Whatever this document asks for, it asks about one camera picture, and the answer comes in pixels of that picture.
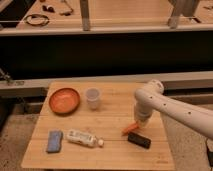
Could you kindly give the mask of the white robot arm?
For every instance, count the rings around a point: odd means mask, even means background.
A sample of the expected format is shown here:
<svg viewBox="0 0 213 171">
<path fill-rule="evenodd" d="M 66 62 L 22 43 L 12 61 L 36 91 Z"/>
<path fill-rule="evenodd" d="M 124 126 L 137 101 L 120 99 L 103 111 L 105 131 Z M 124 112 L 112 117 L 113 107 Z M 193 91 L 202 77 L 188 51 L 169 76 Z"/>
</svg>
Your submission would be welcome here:
<svg viewBox="0 0 213 171">
<path fill-rule="evenodd" d="M 159 80 L 151 80 L 134 92 L 136 121 L 148 121 L 157 110 L 213 140 L 213 110 L 174 100 L 163 92 L 164 86 Z"/>
</svg>

